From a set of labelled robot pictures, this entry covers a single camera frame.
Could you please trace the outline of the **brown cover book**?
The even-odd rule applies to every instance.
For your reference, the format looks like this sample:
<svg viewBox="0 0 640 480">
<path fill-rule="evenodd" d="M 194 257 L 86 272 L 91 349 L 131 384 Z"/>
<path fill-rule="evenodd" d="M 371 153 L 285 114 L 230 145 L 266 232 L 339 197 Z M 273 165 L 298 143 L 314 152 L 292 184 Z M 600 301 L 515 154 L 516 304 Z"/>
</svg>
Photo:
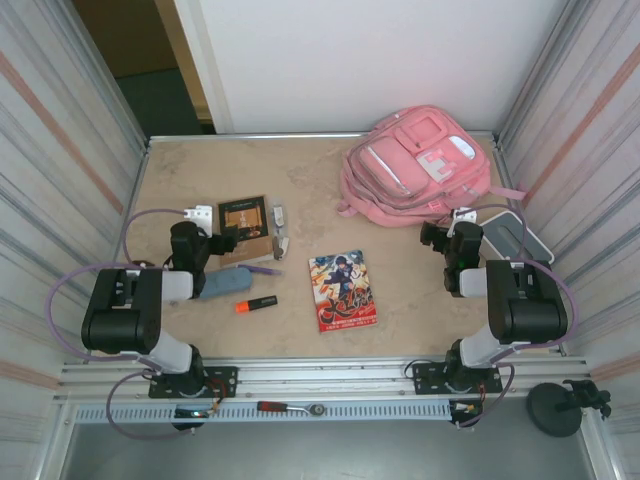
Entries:
<svg viewBox="0 0 640 480">
<path fill-rule="evenodd" d="M 237 226 L 239 241 L 231 253 L 220 258 L 223 268 L 254 264 L 274 259 L 273 236 L 269 228 L 265 196 L 221 202 L 218 205 L 219 229 Z"/>
</svg>

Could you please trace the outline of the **black orange highlighter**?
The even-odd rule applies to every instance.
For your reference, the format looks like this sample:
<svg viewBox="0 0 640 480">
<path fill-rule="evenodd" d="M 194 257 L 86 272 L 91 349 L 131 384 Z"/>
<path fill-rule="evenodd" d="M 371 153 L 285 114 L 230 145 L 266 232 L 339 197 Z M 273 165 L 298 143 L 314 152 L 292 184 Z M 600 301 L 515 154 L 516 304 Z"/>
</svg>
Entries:
<svg viewBox="0 0 640 480">
<path fill-rule="evenodd" d="M 275 295 L 270 295 L 266 297 L 260 297 L 252 300 L 238 302 L 235 305 L 235 311 L 238 314 L 244 314 L 251 311 L 263 309 L 266 307 L 275 306 L 277 304 L 278 304 L 277 297 Z"/>
</svg>

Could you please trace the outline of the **grey white box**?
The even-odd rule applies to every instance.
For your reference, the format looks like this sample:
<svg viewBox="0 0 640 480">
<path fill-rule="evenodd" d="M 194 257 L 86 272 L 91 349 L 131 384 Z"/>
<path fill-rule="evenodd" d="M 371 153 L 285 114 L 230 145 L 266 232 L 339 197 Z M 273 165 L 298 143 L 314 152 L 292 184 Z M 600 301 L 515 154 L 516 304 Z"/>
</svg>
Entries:
<svg viewBox="0 0 640 480">
<path fill-rule="evenodd" d="M 522 246 L 523 225 L 511 211 L 503 211 L 481 224 L 483 239 L 480 256 L 484 260 L 506 260 L 516 258 Z M 544 261 L 553 264 L 554 254 L 542 241 L 527 229 L 523 258 Z"/>
</svg>

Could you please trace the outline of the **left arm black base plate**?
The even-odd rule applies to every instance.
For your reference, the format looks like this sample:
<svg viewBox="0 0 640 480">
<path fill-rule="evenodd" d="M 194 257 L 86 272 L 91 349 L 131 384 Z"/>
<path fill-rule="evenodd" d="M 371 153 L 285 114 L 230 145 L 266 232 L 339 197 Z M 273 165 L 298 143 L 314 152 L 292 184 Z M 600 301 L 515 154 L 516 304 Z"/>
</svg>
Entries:
<svg viewBox="0 0 640 480">
<path fill-rule="evenodd" d="M 195 372 L 162 374 L 151 381 L 151 399 L 213 399 L 236 396 L 237 367 L 204 367 Z"/>
</svg>

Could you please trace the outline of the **brown wooden door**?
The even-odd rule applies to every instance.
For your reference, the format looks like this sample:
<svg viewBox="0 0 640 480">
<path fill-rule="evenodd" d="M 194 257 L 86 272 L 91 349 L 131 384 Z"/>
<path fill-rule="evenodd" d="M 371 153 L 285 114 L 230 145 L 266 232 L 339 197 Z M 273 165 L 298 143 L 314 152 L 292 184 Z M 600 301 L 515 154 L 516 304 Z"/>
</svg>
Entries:
<svg viewBox="0 0 640 480">
<path fill-rule="evenodd" d="M 115 78 L 177 69 L 154 0 L 71 0 Z"/>
</svg>

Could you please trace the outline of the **aluminium mounting rail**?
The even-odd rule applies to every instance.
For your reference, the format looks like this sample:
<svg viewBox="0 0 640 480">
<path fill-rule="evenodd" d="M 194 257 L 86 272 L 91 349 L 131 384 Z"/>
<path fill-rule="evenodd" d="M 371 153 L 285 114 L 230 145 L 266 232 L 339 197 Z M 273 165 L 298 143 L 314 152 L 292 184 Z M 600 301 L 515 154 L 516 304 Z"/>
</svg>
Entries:
<svg viewBox="0 0 640 480">
<path fill-rule="evenodd" d="M 523 396 L 543 382 L 590 377 L 586 360 L 534 352 L 508 359 L 515 367 L 509 389 Z M 413 397 L 406 376 L 407 357 L 207 358 L 207 366 L 239 369 L 235 401 L 245 400 L 396 400 Z M 95 403 L 106 398 L 116 381 L 137 371 L 130 362 L 66 365 L 54 393 L 58 403 Z"/>
</svg>

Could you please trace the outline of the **blue pencil case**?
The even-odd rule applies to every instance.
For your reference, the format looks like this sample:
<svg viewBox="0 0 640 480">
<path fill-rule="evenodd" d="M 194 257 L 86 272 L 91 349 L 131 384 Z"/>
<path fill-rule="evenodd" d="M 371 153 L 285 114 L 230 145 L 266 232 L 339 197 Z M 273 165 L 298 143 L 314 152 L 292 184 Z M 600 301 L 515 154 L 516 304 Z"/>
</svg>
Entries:
<svg viewBox="0 0 640 480">
<path fill-rule="evenodd" d="M 205 283 L 199 299 L 206 300 L 249 290 L 252 273 L 244 267 L 222 269 L 205 274 Z"/>
</svg>

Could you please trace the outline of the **pink backpack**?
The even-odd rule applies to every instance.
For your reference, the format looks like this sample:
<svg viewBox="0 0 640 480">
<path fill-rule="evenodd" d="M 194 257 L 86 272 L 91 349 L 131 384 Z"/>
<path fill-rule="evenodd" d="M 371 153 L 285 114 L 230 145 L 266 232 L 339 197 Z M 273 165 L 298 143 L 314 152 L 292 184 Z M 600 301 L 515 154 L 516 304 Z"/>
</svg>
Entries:
<svg viewBox="0 0 640 480">
<path fill-rule="evenodd" d="M 483 148 L 432 105 L 400 110 L 375 125 L 346 153 L 340 190 L 340 215 L 361 214 L 393 228 L 444 222 L 452 210 L 488 193 L 513 200 L 526 196 L 494 186 Z"/>
</svg>

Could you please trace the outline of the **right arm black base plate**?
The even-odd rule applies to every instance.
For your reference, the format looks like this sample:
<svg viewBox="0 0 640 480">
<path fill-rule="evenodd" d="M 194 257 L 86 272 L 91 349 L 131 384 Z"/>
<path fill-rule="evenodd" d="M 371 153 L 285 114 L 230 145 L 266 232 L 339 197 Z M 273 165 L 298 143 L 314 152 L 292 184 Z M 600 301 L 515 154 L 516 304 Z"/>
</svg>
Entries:
<svg viewBox="0 0 640 480">
<path fill-rule="evenodd" d="M 451 367 L 445 362 L 420 362 L 411 365 L 417 395 L 499 394 L 501 375 L 496 368 Z"/>
</svg>

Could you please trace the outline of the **colourful manga book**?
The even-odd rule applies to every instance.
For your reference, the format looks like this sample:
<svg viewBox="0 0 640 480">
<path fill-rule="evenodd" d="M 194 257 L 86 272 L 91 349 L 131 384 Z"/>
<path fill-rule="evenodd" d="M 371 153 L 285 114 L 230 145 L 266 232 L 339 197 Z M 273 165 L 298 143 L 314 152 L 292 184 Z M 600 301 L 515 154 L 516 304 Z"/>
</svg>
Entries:
<svg viewBox="0 0 640 480">
<path fill-rule="evenodd" d="M 368 269 L 361 250 L 317 256 L 308 261 L 320 333 L 378 323 Z"/>
</svg>

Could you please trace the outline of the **red handled ratchet tool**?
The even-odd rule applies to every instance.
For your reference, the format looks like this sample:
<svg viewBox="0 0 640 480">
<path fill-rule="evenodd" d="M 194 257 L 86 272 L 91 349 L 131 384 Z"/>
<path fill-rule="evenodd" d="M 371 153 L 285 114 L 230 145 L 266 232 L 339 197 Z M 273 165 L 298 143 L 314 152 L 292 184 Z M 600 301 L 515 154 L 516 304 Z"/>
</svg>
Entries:
<svg viewBox="0 0 640 480">
<path fill-rule="evenodd" d="M 257 410 L 261 412 L 270 413 L 287 413 L 287 412 L 299 412 L 305 415 L 319 417 L 323 416 L 326 412 L 326 408 L 322 404 L 311 404 L 307 406 L 291 405 L 283 402 L 273 401 L 259 401 L 257 403 Z"/>
</svg>

